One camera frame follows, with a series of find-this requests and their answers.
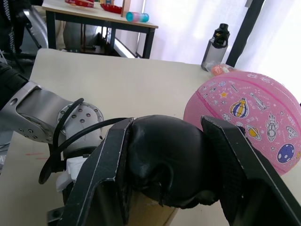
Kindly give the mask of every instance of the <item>table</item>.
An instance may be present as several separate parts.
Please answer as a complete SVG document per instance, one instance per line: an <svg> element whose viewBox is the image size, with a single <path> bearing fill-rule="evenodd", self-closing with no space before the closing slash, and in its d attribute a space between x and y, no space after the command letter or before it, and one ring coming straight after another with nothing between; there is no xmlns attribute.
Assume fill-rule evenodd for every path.
<svg viewBox="0 0 301 226"><path fill-rule="evenodd" d="M146 33L142 57L147 59L150 58L155 29L158 28L158 26L152 23L129 22L119 14L103 10L99 2L95 2L94 8L84 8L72 6L64 2L64 0L44 0L42 8L46 10L49 48L56 48L55 20L62 20L112 28L110 41L111 49L114 48L116 29Z"/></svg>
<svg viewBox="0 0 301 226"><path fill-rule="evenodd" d="M151 114L182 118L189 98L210 77L200 65L40 49L31 80L71 101L83 97L99 107L105 119ZM14 133L0 175L1 225L43 226L46 212L63 206L62 196L55 191L58 174L52 174L46 184L38 184L48 156L46 144ZM207 210L213 209L223 217L219 204ZM180 210L176 218L185 216L186 210ZM177 221L171 225L180 226Z"/></svg>

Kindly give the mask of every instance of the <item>star print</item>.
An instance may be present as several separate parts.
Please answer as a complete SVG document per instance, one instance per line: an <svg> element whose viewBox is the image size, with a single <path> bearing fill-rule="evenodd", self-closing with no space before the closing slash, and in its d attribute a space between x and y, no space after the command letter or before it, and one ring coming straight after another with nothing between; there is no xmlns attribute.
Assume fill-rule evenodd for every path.
<svg viewBox="0 0 301 226"><path fill-rule="evenodd" d="M226 98L226 97L227 97L227 94L228 94L228 93L226 93L225 91L223 91L223 92L220 94L220 96L221 96L221 98Z"/></svg>

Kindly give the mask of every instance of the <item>gray bottle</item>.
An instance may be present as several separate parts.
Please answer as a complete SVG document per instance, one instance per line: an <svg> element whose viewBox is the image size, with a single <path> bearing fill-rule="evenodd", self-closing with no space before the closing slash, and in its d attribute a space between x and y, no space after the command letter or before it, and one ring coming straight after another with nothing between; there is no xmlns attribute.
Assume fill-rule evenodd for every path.
<svg viewBox="0 0 301 226"><path fill-rule="evenodd" d="M211 62L222 62L228 47L230 32L227 24L220 24L220 27L214 31L212 39L209 40L207 49L201 64L202 69L207 71L206 65Z"/></svg>

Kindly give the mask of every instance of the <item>pink ball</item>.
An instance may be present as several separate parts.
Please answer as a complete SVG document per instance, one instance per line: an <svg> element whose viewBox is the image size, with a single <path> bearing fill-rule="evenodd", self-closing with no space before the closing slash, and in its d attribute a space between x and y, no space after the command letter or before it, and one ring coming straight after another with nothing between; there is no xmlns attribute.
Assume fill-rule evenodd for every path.
<svg viewBox="0 0 301 226"><path fill-rule="evenodd" d="M202 129L202 115L244 127L279 175L301 157L301 107L283 85L265 75L230 72L207 81L188 101L184 120Z"/></svg>

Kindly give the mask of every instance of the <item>red tray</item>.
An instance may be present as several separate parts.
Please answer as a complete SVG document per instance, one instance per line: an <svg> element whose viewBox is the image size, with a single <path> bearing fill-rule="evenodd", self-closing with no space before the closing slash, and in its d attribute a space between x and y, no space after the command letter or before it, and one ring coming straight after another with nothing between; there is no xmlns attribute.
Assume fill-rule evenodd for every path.
<svg viewBox="0 0 301 226"><path fill-rule="evenodd" d="M122 7L109 5L109 4L100 4L100 5L105 11L121 14Z"/></svg>

